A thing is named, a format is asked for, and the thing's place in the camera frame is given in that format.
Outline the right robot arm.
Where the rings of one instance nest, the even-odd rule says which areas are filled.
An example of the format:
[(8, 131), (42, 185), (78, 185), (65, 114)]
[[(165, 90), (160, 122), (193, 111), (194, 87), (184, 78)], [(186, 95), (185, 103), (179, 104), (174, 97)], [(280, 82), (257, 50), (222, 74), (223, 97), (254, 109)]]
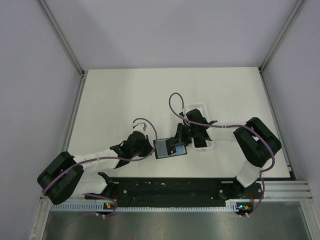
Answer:
[(258, 118), (252, 117), (244, 124), (216, 125), (208, 122), (199, 109), (186, 114), (174, 113), (182, 120), (177, 126), (171, 146), (189, 145), (197, 150), (208, 150), (214, 141), (237, 143), (245, 156), (245, 162), (236, 175), (233, 192), (245, 198), (252, 191), (252, 184), (264, 172), (263, 167), (271, 160), (270, 169), (275, 165), (275, 155), (281, 150), (280, 140)]

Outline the black leather card holder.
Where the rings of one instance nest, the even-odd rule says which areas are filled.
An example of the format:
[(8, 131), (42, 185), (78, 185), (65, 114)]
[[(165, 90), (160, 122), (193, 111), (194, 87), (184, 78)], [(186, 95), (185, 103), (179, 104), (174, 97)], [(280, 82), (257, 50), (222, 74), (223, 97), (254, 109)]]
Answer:
[(174, 138), (162, 138), (156, 141), (153, 141), (153, 144), (156, 145), (155, 149), (155, 158), (156, 159), (165, 159), (172, 158), (177, 156), (183, 156), (187, 154), (187, 149), (184, 145), (171, 145)]

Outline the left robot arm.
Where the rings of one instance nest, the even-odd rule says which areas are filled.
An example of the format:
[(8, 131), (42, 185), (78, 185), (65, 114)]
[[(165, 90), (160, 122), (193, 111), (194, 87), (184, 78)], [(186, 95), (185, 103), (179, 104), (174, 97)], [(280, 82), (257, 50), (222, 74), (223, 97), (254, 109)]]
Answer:
[(134, 160), (144, 160), (154, 150), (146, 134), (133, 131), (126, 140), (100, 152), (61, 152), (38, 176), (37, 183), (54, 205), (80, 196), (106, 199), (115, 194), (115, 183), (107, 172)]

